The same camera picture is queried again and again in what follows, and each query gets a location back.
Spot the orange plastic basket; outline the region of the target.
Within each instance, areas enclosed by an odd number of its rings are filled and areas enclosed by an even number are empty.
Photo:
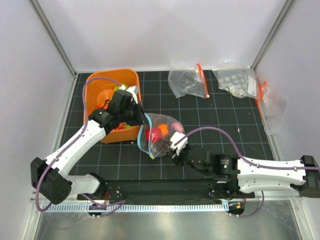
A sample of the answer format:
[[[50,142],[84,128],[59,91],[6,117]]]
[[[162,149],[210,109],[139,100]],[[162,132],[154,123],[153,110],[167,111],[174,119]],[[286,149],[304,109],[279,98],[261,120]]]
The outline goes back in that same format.
[[[110,100],[114,94],[114,87],[118,84],[126,84],[128,87],[140,87],[138,74],[129,68],[120,68],[92,73],[86,79],[86,88],[84,100],[87,107],[87,113],[90,115],[100,103]],[[128,126],[125,129],[112,130],[100,142],[103,144],[118,143],[124,141],[134,141],[138,137],[139,126]]]

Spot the purple onion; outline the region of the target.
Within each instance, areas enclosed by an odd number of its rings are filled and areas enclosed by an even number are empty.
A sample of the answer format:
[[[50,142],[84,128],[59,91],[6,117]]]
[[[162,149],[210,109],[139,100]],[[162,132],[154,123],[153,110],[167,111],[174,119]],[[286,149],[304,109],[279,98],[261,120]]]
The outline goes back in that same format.
[[[176,131],[176,132],[179,132],[179,133],[183,133],[184,132],[184,127],[183,125],[176,121],[176,122],[173,122],[171,123],[171,127]]]

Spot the purple grape bunch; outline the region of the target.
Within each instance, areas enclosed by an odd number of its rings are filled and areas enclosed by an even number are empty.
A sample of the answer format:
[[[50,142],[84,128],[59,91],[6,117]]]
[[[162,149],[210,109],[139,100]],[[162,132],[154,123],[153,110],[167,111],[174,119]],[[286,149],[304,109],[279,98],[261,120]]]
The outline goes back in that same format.
[[[158,142],[150,142],[151,149],[158,154],[165,154],[170,150],[170,138],[175,133],[175,130],[169,124],[166,125],[168,125],[168,135],[166,137],[162,137]]]

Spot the clear blue-zip bag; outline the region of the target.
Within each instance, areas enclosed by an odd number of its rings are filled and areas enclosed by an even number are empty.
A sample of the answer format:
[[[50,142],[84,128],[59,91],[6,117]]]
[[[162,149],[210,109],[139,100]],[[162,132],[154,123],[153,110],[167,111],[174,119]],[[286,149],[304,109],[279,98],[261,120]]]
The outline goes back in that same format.
[[[151,159],[163,157],[175,150],[175,143],[185,136],[185,129],[180,121],[172,116],[145,113],[145,122],[140,126],[137,145]]]

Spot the orange fruit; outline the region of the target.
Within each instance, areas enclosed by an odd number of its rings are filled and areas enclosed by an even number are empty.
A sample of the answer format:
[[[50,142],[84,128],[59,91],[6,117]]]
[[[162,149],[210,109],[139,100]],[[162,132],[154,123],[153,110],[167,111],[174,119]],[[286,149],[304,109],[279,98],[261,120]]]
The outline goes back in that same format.
[[[162,137],[165,138],[169,133],[168,125],[167,124],[159,124],[157,127],[160,129]]]

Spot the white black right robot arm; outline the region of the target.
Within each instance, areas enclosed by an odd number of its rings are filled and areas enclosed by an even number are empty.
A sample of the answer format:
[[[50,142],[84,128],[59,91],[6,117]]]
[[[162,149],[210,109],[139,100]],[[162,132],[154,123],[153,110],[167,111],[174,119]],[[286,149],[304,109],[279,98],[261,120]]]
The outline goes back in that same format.
[[[243,160],[237,155],[214,154],[187,145],[181,151],[171,151],[169,156],[175,165],[187,166],[222,184],[230,198],[260,191],[291,190],[301,197],[320,196],[320,168],[310,155],[291,161]]]

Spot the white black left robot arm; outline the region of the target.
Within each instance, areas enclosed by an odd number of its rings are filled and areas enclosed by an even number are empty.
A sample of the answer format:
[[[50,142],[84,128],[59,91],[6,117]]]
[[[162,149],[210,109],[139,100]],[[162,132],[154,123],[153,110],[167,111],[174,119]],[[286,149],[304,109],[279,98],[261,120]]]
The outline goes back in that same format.
[[[30,164],[35,199],[43,195],[52,204],[62,203],[68,196],[89,194],[94,200],[106,195],[103,179],[93,173],[78,176],[69,172],[80,158],[121,123],[144,124],[145,116],[138,100],[139,88],[131,86],[116,91],[107,108],[98,108],[79,131],[62,147],[45,159],[35,158]]]

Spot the clear orange-zip bag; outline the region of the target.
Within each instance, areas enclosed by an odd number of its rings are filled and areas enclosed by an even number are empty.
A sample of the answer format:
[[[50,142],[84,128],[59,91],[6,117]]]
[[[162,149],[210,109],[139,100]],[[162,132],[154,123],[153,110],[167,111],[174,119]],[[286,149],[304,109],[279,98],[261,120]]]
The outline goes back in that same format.
[[[264,131],[268,136],[279,133],[288,105],[288,98],[264,81],[259,85],[259,98],[256,100]]]
[[[168,73],[167,82],[177,99],[185,95],[192,95],[203,99],[210,97],[207,79],[199,63],[193,67],[173,65]]]

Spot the clear bag with white pieces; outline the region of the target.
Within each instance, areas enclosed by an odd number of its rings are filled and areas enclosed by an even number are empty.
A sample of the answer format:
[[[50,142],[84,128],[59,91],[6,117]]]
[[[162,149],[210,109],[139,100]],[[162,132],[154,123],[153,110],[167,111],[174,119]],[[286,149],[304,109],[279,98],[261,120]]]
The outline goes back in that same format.
[[[212,72],[218,81],[218,88],[227,91],[236,98],[260,97],[259,85],[254,70],[246,65],[229,63],[213,68]]]

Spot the clear orange-zip bag far right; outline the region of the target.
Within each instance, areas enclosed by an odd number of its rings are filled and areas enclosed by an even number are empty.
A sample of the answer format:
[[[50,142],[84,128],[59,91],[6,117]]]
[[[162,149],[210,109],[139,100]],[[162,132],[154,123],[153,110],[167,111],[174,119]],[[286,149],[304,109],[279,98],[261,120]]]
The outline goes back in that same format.
[[[264,131],[268,136],[279,133],[288,105],[288,98],[264,81],[259,85],[259,98],[256,100]]]

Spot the red orange tomato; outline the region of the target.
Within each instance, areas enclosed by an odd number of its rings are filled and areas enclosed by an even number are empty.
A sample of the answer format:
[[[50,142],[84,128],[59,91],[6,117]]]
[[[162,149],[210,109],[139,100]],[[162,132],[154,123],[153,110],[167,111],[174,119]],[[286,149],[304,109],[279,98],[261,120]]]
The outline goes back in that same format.
[[[118,127],[116,127],[114,130],[122,130],[125,129],[126,125],[125,124],[120,124]]]

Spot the green pear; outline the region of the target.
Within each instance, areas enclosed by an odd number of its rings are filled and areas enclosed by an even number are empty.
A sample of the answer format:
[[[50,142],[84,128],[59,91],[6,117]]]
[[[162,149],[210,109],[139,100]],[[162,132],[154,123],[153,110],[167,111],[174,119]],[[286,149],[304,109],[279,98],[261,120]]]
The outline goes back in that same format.
[[[114,92],[117,92],[118,90],[126,90],[128,88],[128,86],[126,84],[122,84],[122,85],[117,85],[113,88]]]

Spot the orange pumpkin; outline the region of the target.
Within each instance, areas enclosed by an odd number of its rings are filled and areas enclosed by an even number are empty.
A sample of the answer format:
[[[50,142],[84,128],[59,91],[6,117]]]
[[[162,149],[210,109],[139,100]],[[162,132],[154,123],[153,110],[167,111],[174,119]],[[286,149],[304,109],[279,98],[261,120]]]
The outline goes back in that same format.
[[[96,108],[97,108],[97,109],[105,108],[107,105],[108,105],[107,103],[101,102],[101,103],[99,103],[99,104],[96,106]]]

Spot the black grid mat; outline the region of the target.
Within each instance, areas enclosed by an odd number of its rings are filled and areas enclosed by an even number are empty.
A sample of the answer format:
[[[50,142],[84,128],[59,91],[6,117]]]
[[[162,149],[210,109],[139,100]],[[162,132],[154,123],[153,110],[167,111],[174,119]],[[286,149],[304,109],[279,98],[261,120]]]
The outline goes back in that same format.
[[[186,132],[198,127],[218,127],[236,143],[217,131],[203,130],[188,142],[214,154],[232,155],[240,151],[249,158],[272,160],[273,153],[264,130],[256,102],[236,98],[220,90],[214,74],[204,72],[209,98],[193,95],[176,98],[167,82],[167,71],[138,72],[143,109],[179,120]],[[175,166],[168,157],[151,159],[140,151],[136,141],[110,144],[96,143],[70,170],[72,176],[95,173],[105,180],[184,180],[201,179],[203,175],[184,166]]]

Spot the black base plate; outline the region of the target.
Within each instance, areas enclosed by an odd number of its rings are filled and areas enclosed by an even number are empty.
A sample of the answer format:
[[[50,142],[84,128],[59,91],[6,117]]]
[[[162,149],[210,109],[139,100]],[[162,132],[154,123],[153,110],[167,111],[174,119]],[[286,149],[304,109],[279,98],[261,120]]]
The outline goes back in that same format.
[[[213,200],[254,198],[255,194],[242,193],[236,181],[219,182],[213,179],[153,179],[153,180],[104,180],[94,193],[87,193],[94,200],[119,201],[137,197],[200,197]]]

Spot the aluminium front rail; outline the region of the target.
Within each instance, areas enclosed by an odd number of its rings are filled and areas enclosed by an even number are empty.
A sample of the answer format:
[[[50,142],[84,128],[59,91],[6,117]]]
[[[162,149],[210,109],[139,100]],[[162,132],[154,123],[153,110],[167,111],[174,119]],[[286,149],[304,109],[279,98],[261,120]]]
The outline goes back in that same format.
[[[101,183],[104,180],[97,182],[97,188],[94,188],[94,181],[89,181],[89,183],[77,182],[77,181],[68,181],[68,180],[54,180],[54,181],[45,181],[40,187],[40,193],[43,196],[40,200],[43,202],[51,202],[54,205],[61,204],[64,201],[70,201],[71,199],[85,200],[86,198],[93,198],[86,195],[87,193],[93,194]],[[212,203],[219,203],[221,201],[235,201],[235,200],[259,200],[265,198],[267,201],[282,201],[282,200],[291,200],[298,199],[299,196],[296,192],[276,192],[276,191],[255,191],[254,198],[235,198],[231,200],[227,199],[211,199],[208,197],[199,197],[199,196],[174,196],[174,197],[164,197],[159,200],[153,197],[135,197],[133,200],[121,199],[118,201],[111,200],[94,200],[97,202],[106,201],[107,203],[114,204],[116,202],[124,200],[127,205],[205,205]]]

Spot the left aluminium frame post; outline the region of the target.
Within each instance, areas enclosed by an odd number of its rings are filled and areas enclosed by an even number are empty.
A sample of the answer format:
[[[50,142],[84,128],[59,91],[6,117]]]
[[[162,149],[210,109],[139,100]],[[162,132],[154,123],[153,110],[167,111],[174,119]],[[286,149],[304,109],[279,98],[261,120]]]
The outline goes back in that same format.
[[[58,36],[56,35],[53,27],[50,24],[50,21],[48,20],[45,12],[43,11],[40,3],[38,0],[28,0],[31,7],[33,8],[36,16],[40,20],[44,30],[46,31],[47,35],[49,36],[51,42],[53,43],[53,46],[56,48],[59,56],[61,57],[63,63],[67,67],[68,71],[71,73],[71,75],[75,78],[77,72],[75,71],[71,61],[69,60],[61,42],[58,39]]]

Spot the aluminium frame post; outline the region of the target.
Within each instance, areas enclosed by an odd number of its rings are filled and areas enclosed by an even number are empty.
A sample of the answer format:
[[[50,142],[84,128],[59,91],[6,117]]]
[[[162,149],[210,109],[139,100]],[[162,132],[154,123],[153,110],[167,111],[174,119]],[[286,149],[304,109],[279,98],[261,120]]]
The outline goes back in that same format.
[[[48,20],[45,12],[43,11],[40,3],[38,0],[28,0],[31,7],[33,8],[36,16],[40,20],[44,30],[46,31],[47,35],[49,36],[51,42],[53,43],[53,46],[56,48],[59,56],[61,57],[63,63],[67,67],[68,71],[71,73],[71,75],[75,78],[77,72],[75,71],[71,61],[69,60],[61,42],[58,39],[58,36],[56,35],[53,27],[50,24],[50,21]]]
[[[251,65],[251,68],[256,71],[259,64],[261,63],[264,55],[266,54],[267,50],[271,46],[273,40],[277,36],[278,32],[280,31],[283,23],[285,22],[285,19],[289,15],[291,9],[295,5],[297,1],[296,0],[285,0],[283,6],[281,7],[279,13],[276,15],[276,18],[266,35],[261,47],[259,48],[259,51]]]

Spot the right aluminium frame post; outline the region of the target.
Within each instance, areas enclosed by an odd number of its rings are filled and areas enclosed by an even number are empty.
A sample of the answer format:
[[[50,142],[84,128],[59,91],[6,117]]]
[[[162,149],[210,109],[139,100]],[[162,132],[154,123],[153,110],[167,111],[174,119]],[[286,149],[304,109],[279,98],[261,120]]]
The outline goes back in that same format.
[[[281,7],[279,13],[276,15],[276,18],[266,35],[261,47],[259,48],[259,51],[251,65],[251,68],[256,71],[259,64],[261,63],[264,55],[266,54],[267,50],[271,46],[273,40],[277,36],[278,32],[280,31],[283,23],[285,22],[285,19],[289,15],[291,9],[295,5],[297,1],[296,0],[285,0],[283,6]]]

